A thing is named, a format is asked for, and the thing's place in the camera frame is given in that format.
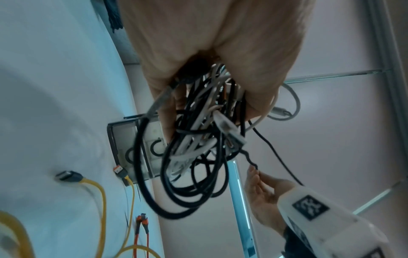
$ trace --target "human hand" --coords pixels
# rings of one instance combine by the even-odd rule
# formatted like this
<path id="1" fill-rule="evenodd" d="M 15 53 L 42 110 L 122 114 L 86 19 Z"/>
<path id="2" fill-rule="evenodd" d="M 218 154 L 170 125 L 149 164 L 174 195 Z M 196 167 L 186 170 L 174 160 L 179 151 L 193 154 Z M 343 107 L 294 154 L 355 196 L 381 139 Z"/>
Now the human hand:
<path id="1" fill-rule="evenodd" d="M 278 199 L 284 193 L 294 188 L 296 184 L 289 180 L 276 179 L 249 166 L 245 181 L 245 193 L 255 218 L 264 226 L 270 227 L 281 236 L 286 223 L 279 212 Z"/>
<path id="2" fill-rule="evenodd" d="M 192 57 L 221 60 L 246 90 L 246 118 L 264 114 L 295 62 L 315 0 L 119 0 L 121 19 L 154 97 Z M 159 110 L 167 141 L 180 85 Z"/>

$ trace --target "electrical box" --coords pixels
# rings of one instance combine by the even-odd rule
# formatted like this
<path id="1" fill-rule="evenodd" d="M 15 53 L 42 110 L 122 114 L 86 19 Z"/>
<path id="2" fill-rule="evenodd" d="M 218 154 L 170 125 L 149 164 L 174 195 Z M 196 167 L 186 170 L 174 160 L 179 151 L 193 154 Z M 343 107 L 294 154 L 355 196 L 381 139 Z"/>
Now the electrical box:
<path id="1" fill-rule="evenodd" d="M 136 182 L 133 168 L 133 145 L 142 115 L 125 117 L 123 121 L 108 124 L 108 138 L 116 165 L 125 168 L 133 183 Z M 145 180 L 160 175 L 162 154 L 167 146 L 162 125 L 155 116 L 146 128 L 142 146 L 142 172 Z"/>

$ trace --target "gray cable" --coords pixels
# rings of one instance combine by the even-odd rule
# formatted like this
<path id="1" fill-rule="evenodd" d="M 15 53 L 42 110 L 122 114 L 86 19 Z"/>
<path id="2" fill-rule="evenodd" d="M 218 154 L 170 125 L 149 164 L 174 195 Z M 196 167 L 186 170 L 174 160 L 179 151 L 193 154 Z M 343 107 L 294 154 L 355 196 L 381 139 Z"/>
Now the gray cable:
<path id="1" fill-rule="evenodd" d="M 296 94 L 296 92 L 289 85 L 287 85 L 286 83 L 283 83 L 282 87 L 287 89 L 290 92 L 290 94 L 293 96 L 293 98 L 295 99 L 295 101 L 296 101 L 296 111 L 292 115 L 290 115 L 289 117 L 285 117 L 285 118 L 278 118 L 278 117 L 274 117 L 274 116 L 271 116 L 271 115 L 267 115 L 267 117 L 269 117 L 270 119 L 273 119 L 273 120 L 277 120 L 277 121 L 288 121 L 288 120 L 291 120 L 291 119 L 295 118 L 295 116 L 297 116 L 299 114 L 299 111 L 300 111 L 300 99 L 299 99 L 298 95 Z"/>

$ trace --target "sleeve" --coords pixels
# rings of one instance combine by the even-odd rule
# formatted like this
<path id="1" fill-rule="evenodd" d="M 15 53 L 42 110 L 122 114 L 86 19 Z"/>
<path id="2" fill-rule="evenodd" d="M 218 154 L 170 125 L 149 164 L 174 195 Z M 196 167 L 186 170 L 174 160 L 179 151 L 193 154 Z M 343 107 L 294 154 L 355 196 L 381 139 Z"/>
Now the sleeve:
<path id="1" fill-rule="evenodd" d="M 286 227 L 283 237 L 286 239 L 285 251 L 282 252 L 285 258 L 316 258 L 290 227 Z"/>

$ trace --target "white device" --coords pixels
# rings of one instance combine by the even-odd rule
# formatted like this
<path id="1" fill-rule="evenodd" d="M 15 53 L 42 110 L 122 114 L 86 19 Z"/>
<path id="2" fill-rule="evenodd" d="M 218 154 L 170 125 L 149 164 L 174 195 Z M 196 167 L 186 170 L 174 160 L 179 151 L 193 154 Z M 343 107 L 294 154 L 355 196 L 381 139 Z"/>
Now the white device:
<path id="1" fill-rule="evenodd" d="M 279 197 L 286 224 L 317 258 L 392 258 L 387 237 L 369 221 L 297 186 Z"/>

